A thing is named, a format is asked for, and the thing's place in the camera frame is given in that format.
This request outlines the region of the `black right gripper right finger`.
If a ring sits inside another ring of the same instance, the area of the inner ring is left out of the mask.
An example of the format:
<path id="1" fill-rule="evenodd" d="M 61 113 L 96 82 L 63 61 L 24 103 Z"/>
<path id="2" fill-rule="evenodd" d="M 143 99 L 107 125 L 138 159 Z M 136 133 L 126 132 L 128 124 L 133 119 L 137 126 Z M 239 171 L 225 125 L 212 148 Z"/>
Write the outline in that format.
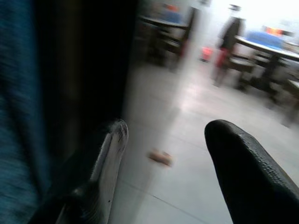
<path id="1" fill-rule="evenodd" d="M 234 224 L 297 224 L 299 188 L 255 137 L 222 119 L 204 130 Z"/>

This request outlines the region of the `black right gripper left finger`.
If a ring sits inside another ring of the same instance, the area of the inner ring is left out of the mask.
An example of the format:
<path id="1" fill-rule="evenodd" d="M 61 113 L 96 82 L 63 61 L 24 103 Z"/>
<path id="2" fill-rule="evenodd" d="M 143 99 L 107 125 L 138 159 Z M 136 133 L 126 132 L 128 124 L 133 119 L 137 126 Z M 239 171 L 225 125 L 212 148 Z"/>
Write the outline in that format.
<path id="1" fill-rule="evenodd" d="M 63 206 L 57 224 L 108 223 L 127 142 L 128 126 L 116 119 L 102 125 L 63 164 L 58 178 Z"/>

